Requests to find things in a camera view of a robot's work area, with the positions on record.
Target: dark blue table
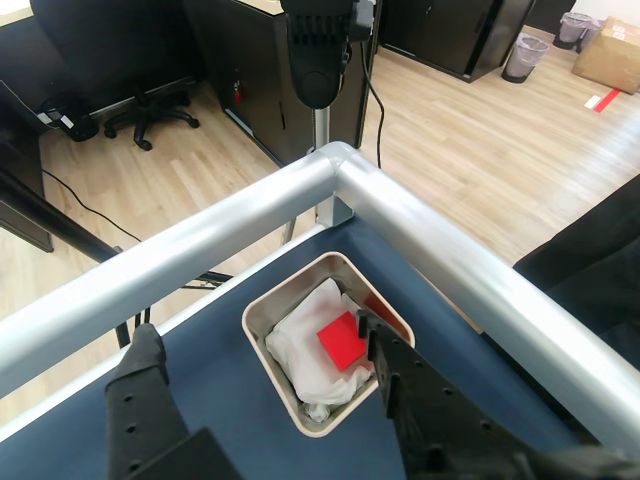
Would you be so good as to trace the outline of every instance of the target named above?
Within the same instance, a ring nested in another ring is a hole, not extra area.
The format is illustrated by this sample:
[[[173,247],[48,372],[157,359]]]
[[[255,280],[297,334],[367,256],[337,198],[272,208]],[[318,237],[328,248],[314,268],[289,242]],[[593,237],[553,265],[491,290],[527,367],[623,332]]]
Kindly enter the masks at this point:
[[[244,478],[404,478],[377,392],[327,437],[305,437],[242,330],[251,301],[327,251],[356,265],[411,325],[417,350],[488,415],[540,449],[577,443],[398,252],[354,219],[302,243],[164,337],[171,389],[189,427],[208,426]],[[0,477],[106,478],[109,376],[0,443]]]

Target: cardboard box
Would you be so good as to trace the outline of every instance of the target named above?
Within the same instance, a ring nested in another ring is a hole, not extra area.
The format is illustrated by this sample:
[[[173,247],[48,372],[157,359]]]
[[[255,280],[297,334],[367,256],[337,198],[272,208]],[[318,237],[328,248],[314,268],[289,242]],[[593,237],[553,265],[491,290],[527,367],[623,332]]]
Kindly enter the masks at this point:
[[[640,88],[640,28],[609,17],[573,73],[633,95]]]

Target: red block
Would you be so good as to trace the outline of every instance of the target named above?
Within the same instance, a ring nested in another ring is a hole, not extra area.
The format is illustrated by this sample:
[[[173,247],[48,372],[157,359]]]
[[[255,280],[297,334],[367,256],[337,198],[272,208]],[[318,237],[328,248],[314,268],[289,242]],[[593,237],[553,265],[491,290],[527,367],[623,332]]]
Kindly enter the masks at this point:
[[[356,318],[350,312],[320,330],[318,338],[341,372],[367,351],[365,340],[358,337]]]

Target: aluminum rail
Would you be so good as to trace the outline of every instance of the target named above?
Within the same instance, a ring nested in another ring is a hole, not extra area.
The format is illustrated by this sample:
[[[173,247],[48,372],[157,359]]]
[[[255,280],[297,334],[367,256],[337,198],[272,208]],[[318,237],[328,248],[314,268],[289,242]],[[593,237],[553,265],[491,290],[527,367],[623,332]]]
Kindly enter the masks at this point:
[[[0,394],[334,192],[603,444],[640,457],[640,373],[496,255],[340,143],[322,147],[4,320]]]
[[[333,194],[313,153],[0,322],[0,398]]]

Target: square bin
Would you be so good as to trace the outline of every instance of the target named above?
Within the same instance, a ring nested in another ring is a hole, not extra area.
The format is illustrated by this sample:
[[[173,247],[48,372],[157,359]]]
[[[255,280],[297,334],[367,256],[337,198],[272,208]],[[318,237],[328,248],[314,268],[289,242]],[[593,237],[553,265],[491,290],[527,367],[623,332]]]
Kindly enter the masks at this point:
[[[253,301],[242,315],[242,328],[262,362],[273,386],[282,399],[293,423],[309,437],[323,437],[336,428],[347,415],[357,408],[378,387],[373,375],[356,392],[350,402],[336,408],[327,420],[316,423],[302,410],[293,385],[265,345],[265,337],[273,327],[296,308],[322,282],[332,278],[341,293],[384,319],[412,346],[415,337],[411,327],[398,315],[358,269],[337,252],[328,252],[314,262]]]

